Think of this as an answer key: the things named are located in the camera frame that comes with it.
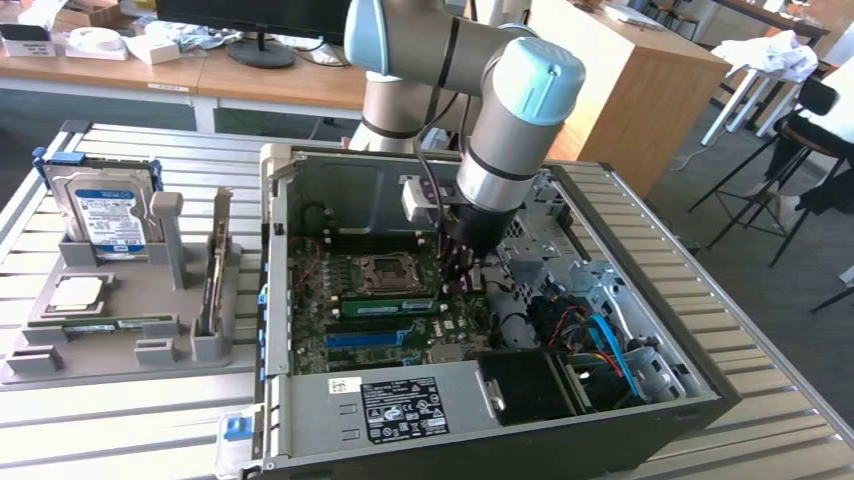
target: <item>aluminum extrusion table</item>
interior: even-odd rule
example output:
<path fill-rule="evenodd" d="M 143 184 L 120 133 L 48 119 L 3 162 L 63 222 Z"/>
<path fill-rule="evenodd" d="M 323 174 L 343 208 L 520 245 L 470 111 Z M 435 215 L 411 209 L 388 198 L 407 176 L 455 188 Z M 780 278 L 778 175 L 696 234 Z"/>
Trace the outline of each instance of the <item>aluminum extrusion table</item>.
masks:
<path fill-rule="evenodd" d="M 235 189 L 231 231 L 241 260 L 235 361 L 192 377 L 105 378 L 100 384 L 0 387 L 0 477 L 212 478 L 216 422 L 252 402 L 260 274 L 257 152 L 268 138 L 92 126 L 77 151 L 156 155 L 165 189 L 185 198 L 185 240 L 211 228 L 216 187 Z M 708 427 L 671 443 L 618 479 L 854 479 L 854 436 L 835 412 L 674 240 L 599 165 L 567 170 L 623 245 L 744 397 Z M 63 231 L 53 199 L 31 174 L 0 215 L 0 351 L 17 339 Z M 576 231 L 594 257 L 592 238 Z"/>

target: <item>robotic arm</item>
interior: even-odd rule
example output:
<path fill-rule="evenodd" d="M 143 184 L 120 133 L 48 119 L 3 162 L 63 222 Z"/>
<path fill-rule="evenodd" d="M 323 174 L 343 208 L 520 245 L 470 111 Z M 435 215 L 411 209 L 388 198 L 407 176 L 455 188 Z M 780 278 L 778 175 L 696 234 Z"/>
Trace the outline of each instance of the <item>robotic arm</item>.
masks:
<path fill-rule="evenodd" d="M 408 82 L 394 88 L 426 84 L 482 98 L 455 195 L 448 195 L 462 201 L 450 202 L 440 215 L 446 281 L 500 243 L 584 80 L 579 60 L 531 33 L 524 26 L 492 27 L 448 15 L 442 0 L 353 0 L 349 7 L 344 49 L 351 63 L 395 77 L 390 82 Z M 392 107 L 390 98 L 377 102 L 379 94 L 371 96 L 376 91 L 368 89 L 365 120 L 381 118 L 381 103 Z M 426 197 L 408 182 L 410 218 Z"/>

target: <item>circuit board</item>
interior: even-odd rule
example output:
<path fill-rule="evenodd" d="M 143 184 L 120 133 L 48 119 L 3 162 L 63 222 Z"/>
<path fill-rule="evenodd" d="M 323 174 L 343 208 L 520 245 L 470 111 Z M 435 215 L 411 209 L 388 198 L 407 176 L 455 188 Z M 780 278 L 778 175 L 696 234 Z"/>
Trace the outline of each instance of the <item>circuit board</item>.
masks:
<path fill-rule="evenodd" d="M 484 295 L 436 294 L 435 251 L 430 237 L 293 241 L 296 374 L 460 361 L 490 349 Z"/>

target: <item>gray carpet floor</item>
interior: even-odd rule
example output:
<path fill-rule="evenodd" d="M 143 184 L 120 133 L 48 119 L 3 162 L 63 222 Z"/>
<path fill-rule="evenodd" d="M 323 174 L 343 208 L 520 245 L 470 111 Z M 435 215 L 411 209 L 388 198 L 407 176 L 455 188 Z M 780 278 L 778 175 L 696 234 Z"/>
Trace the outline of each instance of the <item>gray carpet floor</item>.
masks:
<path fill-rule="evenodd" d="M 0 205 L 29 170 L 29 152 L 48 145 L 63 120 L 193 128 L 192 111 L 183 106 L 9 90 L 0 90 L 0 112 Z M 679 155 L 699 149 L 699 139 L 716 114 L 714 108 L 706 111 Z M 219 129 L 228 133 L 307 138 L 313 125 L 312 118 L 293 115 L 241 111 L 217 115 Z M 320 126 L 315 138 L 337 140 L 349 136 L 353 128 L 355 122 L 336 120 L 335 126 Z M 651 192 L 647 200 L 686 243 L 704 244 L 723 227 L 726 214 L 714 197 L 692 215 L 686 209 L 758 144 L 759 140 L 744 133 L 724 135 L 682 172 L 664 174 Z M 734 181 L 732 190 L 746 189 L 758 181 L 767 161 L 764 155 L 754 162 Z M 815 172 L 802 170 L 790 182 L 790 192 L 804 191 L 818 181 Z M 734 229 L 712 250 L 698 254 L 708 272 L 849 423 L 854 423 L 854 383 L 849 381 L 854 371 L 854 297 L 815 316 L 807 310 L 842 289 L 837 277 L 854 264 L 851 238 L 854 217 L 830 211 L 807 220 L 774 269 L 767 268 L 767 262 L 782 239 L 754 230 Z"/>

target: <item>hard drive label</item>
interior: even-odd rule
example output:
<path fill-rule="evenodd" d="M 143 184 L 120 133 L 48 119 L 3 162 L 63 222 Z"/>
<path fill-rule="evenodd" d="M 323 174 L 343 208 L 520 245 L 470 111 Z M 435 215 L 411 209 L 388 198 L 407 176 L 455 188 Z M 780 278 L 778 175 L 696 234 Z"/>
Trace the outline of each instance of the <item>hard drive label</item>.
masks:
<path fill-rule="evenodd" d="M 371 443 L 451 432 L 435 377 L 363 383 L 361 404 Z"/>
<path fill-rule="evenodd" d="M 92 245 L 116 257 L 140 252 L 145 236 L 143 224 L 131 212 L 136 206 L 133 192 L 80 189 L 75 196 Z"/>

